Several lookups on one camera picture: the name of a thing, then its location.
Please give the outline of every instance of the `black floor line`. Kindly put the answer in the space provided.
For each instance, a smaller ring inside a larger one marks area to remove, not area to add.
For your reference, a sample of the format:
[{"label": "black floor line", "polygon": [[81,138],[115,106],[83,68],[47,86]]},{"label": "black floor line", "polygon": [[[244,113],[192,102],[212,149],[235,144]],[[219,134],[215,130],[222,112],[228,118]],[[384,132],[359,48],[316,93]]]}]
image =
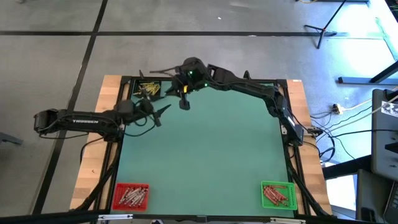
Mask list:
[{"label": "black floor line", "polygon": [[[95,44],[96,40],[96,33],[98,32],[98,29],[100,28],[102,18],[104,16],[104,12],[106,9],[106,5],[108,3],[108,0],[103,0],[101,4],[101,8],[99,9],[98,17],[95,22],[95,26],[93,28],[93,31],[91,32],[91,37],[88,42],[88,46],[85,52],[85,55],[83,57],[83,61],[81,63],[80,71],[76,79],[75,86],[73,87],[71,97],[69,99],[68,105],[67,105],[67,110],[69,112],[72,112],[75,109],[76,101],[80,92],[81,84],[83,83],[83,79],[86,73],[87,65],[88,62],[90,61],[91,53],[93,51],[93,47]],[[59,137],[64,138],[66,136],[66,131],[60,131]],[[40,186],[40,190],[37,194],[37,199],[33,207],[33,214],[40,214],[42,213],[43,206],[45,203],[45,199],[47,197],[47,194],[50,189],[51,181],[53,178],[53,175],[55,173],[55,169],[57,167],[57,163],[61,154],[62,146],[63,146],[63,139],[57,139],[55,140],[55,144],[53,145],[52,149],[52,155],[50,158],[50,162],[47,166],[47,170],[45,171],[44,179],[43,182]]]},{"label": "black floor line", "polygon": [[30,31],[30,30],[0,30],[0,35],[22,36],[81,36],[92,35],[92,31]]},{"label": "black floor line", "polygon": [[[29,30],[0,30],[2,35],[21,36],[238,36],[238,37],[318,37],[318,32],[249,32],[249,31],[99,31],[95,25],[93,31],[29,31]],[[358,36],[349,32],[338,32],[333,35],[327,32],[325,37],[347,37],[354,39],[382,39],[386,35],[382,32],[369,32]]]}]

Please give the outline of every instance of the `metal stand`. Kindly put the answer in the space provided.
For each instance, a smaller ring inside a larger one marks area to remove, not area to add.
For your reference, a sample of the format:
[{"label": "metal stand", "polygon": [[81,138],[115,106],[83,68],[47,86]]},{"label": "metal stand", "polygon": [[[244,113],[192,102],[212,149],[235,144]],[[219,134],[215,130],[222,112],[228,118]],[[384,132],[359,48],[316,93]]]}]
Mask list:
[{"label": "metal stand", "polygon": [[[319,49],[319,48],[321,47],[322,38],[323,38],[323,36],[325,35],[325,33],[328,33],[328,32],[326,31],[326,29],[328,28],[329,24],[330,24],[330,23],[332,22],[332,20],[335,18],[335,16],[337,15],[338,11],[340,11],[341,7],[343,7],[343,5],[344,5],[344,3],[345,3],[346,1],[347,1],[347,0],[344,0],[344,1],[341,3],[340,7],[337,9],[337,11],[334,13],[334,15],[330,18],[330,20],[328,21],[328,23],[326,24],[326,26],[325,26],[324,28],[319,28],[319,27],[310,26],[310,25],[304,25],[304,27],[309,27],[309,28],[312,28],[312,29],[320,30],[320,31],[321,31],[321,32],[320,32],[320,36],[319,36],[319,41],[318,41],[317,49]],[[331,33],[331,34],[330,34],[331,36],[337,34],[337,32],[334,32],[334,31],[333,31],[333,32],[329,32],[329,33]]]},{"label": "metal stand", "polygon": [[388,78],[398,72],[398,61],[373,78],[339,77],[340,84],[398,85],[398,79]]},{"label": "metal stand", "polygon": [[371,155],[357,158],[355,160],[343,162],[330,167],[322,168],[325,180],[355,174],[359,169],[371,171]]}]

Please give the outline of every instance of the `wooden table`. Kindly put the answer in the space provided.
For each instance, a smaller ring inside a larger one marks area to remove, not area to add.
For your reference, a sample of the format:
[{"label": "wooden table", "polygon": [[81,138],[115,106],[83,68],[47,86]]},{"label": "wooden table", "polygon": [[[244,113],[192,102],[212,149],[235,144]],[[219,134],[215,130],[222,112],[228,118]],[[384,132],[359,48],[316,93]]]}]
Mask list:
[{"label": "wooden table", "polygon": [[[106,75],[104,77],[95,112],[103,112],[105,110],[113,109],[118,97],[121,77],[122,76],[120,75]],[[293,114],[304,126],[311,126],[311,119],[307,107],[303,83],[301,80],[287,80],[287,86],[289,89],[290,104],[292,105]],[[122,99],[126,99],[126,97],[127,88],[125,88]],[[91,141],[96,138],[99,138],[99,135],[90,133],[87,141]],[[308,136],[305,136],[304,141],[315,144],[315,140]],[[98,183],[105,150],[106,142],[103,141],[95,142],[86,146],[70,208],[76,208],[79,206]],[[113,159],[115,150],[116,144],[113,146],[110,161]],[[322,208],[331,214],[331,207],[326,191],[326,182],[323,178],[317,149],[313,146],[304,144],[300,147],[300,155],[307,188]],[[103,189],[103,196],[99,205],[100,208],[105,208],[108,189],[109,186],[106,184]],[[296,191],[298,212],[299,214],[304,214],[302,196],[297,186]]]}]

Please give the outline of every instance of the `white cable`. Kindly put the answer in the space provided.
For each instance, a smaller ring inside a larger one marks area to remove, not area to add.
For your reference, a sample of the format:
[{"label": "white cable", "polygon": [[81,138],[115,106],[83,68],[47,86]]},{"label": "white cable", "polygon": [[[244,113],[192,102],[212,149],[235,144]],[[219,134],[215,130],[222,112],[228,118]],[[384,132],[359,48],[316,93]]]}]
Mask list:
[{"label": "white cable", "polygon": [[362,102],[362,103],[360,103],[360,104],[358,104],[358,105],[356,105],[356,106],[353,106],[353,107],[350,107],[350,108],[341,107],[341,109],[342,109],[343,111],[353,110],[353,109],[355,109],[355,108],[357,108],[357,107],[359,107],[359,106],[364,105],[365,103],[367,103],[367,102],[369,102],[369,101],[371,101],[371,100],[372,100],[372,98],[370,98],[370,99],[368,99],[368,100],[366,100],[366,101],[364,101],[364,102]]},{"label": "white cable", "polygon": [[330,132],[336,131],[337,129],[340,129],[340,128],[342,128],[342,127],[345,127],[345,126],[347,126],[347,125],[349,125],[349,124],[353,124],[353,123],[355,123],[355,122],[357,122],[357,121],[359,121],[359,120],[361,120],[361,119],[364,119],[365,117],[367,117],[367,116],[369,116],[369,115],[371,115],[371,114],[374,114],[374,113],[378,112],[379,110],[381,110],[381,108],[383,108],[384,106],[387,106],[389,103],[393,102],[393,101],[396,100],[397,98],[398,98],[398,95],[397,95],[396,97],[394,97],[392,100],[390,100],[390,101],[388,101],[387,103],[385,103],[384,105],[381,105],[378,109],[376,109],[376,110],[372,111],[371,113],[368,113],[367,115],[363,116],[362,118],[358,118],[358,119],[356,119],[355,121],[352,121],[352,122],[350,122],[350,123],[341,125],[340,127],[337,127],[337,128],[335,128],[335,129],[332,129]]},{"label": "white cable", "polygon": [[[395,88],[393,88],[391,91],[394,91],[394,90],[397,90],[397,89],[398,89],[398,86],[395,87]],[[370,98],[370,99],[368,99],[368,100],[366,100],[366,101],[364,101],[364,102],[362,102],[362,103],[360,103],[360,104],[358,104],[358,105],[356,105],[356,106],[350,107],[350,108],[341,107],[341,110],[342,110],[342,111],[353,110],[353,109],[355,109],[355,108],[357,108],[357,107],[359,107],[359,106],[364,105],[365,103],[367,103],[367,102],[369,102],[369,101],[371,101],[371,100],[372,100],[372,98]]]}]

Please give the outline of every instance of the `tripod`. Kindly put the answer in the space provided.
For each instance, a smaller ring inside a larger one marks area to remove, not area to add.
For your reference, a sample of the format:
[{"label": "tripod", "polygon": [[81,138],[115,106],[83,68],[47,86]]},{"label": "tripod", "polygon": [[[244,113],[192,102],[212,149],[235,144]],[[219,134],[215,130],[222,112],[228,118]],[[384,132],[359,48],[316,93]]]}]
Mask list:
[{"label": "tripod", "polygon": [[[330,18],[329,22],[326,24],[326,26],[325,26],[324,28],[319,28],[319,27],[310,26],[310,25],[304,25],[304,27],[309,27],[309,28],[312,28],[312,29],[320,30],[320,31],[321,31],[321,32],[320,32],[320,36],[319,36],[319,41],[318,41],[317,49],[319,49],[319,48],[321,47],[322,38],[323,38],[323,36],[325,35],[325,33],[327,32],[327,31],[326,31],[326,28],[328,28],[329,24],[330,24],[331,21],[335,18],[335,16],[337,15],[338,11],[340,11],[341,7],[343,7],[343,5],[344,5],[344,3],[345,3],[346,1],[347,1],[347,0],[344,0],[344,1],[341,3],[340,7],[337,9],[337,11],[334,13],[334,15]],[[334,36],[334,35],[337,34],[337,32],[335,32],[335,31],[330,32],[330,33],[331,33],[330,36]]]}]

